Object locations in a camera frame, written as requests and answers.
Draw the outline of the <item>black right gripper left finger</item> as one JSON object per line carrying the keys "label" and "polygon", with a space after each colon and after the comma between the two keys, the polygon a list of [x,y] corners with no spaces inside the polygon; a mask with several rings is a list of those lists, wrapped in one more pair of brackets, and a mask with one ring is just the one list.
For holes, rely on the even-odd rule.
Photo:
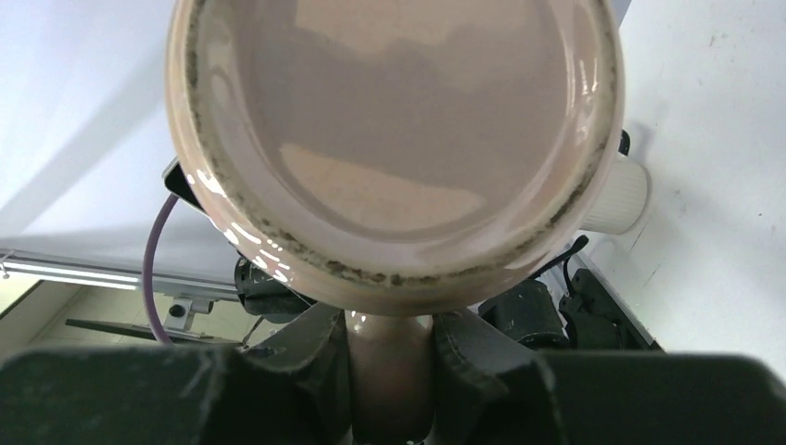
{"label": "black right gripper left finger", "polygon": [[5,444],[337,444],[344,313],[311,307],[258,346],[36,348],[1,364]]}

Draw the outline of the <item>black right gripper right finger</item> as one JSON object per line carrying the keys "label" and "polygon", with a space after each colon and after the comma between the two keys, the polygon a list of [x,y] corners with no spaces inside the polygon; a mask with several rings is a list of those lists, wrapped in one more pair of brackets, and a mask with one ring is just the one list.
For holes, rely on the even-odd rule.
{"label": "black right gripper right finger", "polygon": [[740,356],[534,351],[470,311],[434,319],[441,444],[781,444],[785,387]]}

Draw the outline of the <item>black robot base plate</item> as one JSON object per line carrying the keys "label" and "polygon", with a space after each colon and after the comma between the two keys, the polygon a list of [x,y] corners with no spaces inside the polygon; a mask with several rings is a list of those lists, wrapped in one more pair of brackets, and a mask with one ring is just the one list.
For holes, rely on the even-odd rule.
{"label": "black robot base plate", "polygon": [[579,236],[526,280],[481,303],[478,315],[530,350],[660,351],[589,269],[570,270],[588,243]]}

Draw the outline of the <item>small clear glass cup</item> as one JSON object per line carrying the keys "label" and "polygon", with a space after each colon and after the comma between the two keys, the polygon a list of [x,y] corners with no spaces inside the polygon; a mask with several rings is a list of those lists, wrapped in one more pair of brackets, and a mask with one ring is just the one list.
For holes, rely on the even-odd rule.
{"label": "small clear glass cup", "polygon": [[607,235],[628,232],[645,211],[650,185],[650,174],[644,166],[617,154],[602,191],[580,229]]}

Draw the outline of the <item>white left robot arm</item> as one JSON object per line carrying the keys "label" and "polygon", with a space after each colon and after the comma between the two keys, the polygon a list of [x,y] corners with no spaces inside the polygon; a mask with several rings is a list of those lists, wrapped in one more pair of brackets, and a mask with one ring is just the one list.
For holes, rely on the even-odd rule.
{"label": "white left robot arm", "polygon": [[[168,191],[207,217],[177,159],[165,168],[162,179]],[[234,281],[244,310],[272,324],[288,324],[316,304],[314,299],[285,287],[242,254],[235,263]]]}

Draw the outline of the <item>translucent pink glass mug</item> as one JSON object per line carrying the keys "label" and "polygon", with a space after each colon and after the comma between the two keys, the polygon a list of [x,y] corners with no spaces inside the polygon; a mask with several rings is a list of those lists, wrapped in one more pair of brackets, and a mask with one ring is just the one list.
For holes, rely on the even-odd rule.
{"label": "translucent pink glass mug", "polygon": [[165,102],[214,226],[347,316],[352,432],[426,435],[436,316],[551,259],[598,199],[624,70],[606,1],[177,1]]}

